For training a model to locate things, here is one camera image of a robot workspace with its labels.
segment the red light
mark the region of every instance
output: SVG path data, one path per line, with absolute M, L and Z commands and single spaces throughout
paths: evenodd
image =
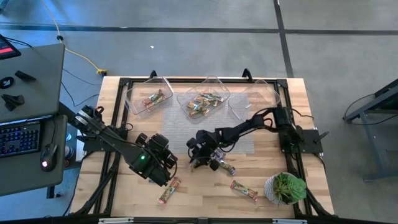
M 8 47 L 6 49 L 1 49 L 0 50 L 0 54 L 7 53 L 7 52 L 12 52 L 12 48 Z

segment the potted plant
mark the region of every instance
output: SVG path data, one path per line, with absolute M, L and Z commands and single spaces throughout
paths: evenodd
M 277 205 L 291 205 L 307 196 L 306 183 L 288 172 L 273 175 L 264 187 L 266 197 Z

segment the succulent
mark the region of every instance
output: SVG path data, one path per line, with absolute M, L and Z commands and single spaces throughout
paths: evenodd
M 280 173 L 274 180 L 274 193 L 285 203 L 296 203 L 307 196 L 306 183 L 293 175 Z

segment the clear plastic bin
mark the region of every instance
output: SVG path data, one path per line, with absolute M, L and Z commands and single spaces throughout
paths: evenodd
M 267 107 L 274 107 L 280 102 L 280 95 L 274 86 L 264 80 L 257 80 L 252 86 L 228 100 L 228 113 L 240 121 Z
M 173 89 L 169 81 L 164 77 L 154 77 L 124 93 L 127 109 L 140 119 L 147 118 L 151 114 L 172 102 Z
M 206 105 L 203 110 L 192 114 L 194 109 L 192 107 L 189 107 L 188 105 L 192 102 L 195 104 L 195 106 L 204 103 L 203 101 L 197 100 L 197 97 L 201 96 L 201 93 L 211 93 L 213 96 L 217 96 L 220 100 L 211 101 L 211 104 Z M 200 121 L 203 121 L 207 116 L 210 116 L 215 111 L 222 108 L 228 100 L 229 96 L 230 93 L 228 89 L 217 77 L 207 77 L 207 79 L 201 84 L 193 87 L 185 93 L 179 93 L 177 95 L 177 101 L 178 103 L 180 103 L 181 109 L 183 109 L 188 119 L 192 123 L 199 123 Z

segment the gray fabric mat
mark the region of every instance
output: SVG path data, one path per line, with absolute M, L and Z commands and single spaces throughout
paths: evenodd
M 235 127 L 241 122 L 228 111 L 228 102 L 225 102 L 218 111 L 211 114 L 198 124 L 191 123 L 177 101 L 178 93 L 173 95 L 172 106 L 164 108 L 162 132 L 169 139 L 169 149 L 173 153 L 187 153 L 187 141 L 195 138 L 198 130 L 214 131 L 215 128 Z M 236 143 L 230 154 L 253 154 L 254 143 L 251 134 L 243 136 Z

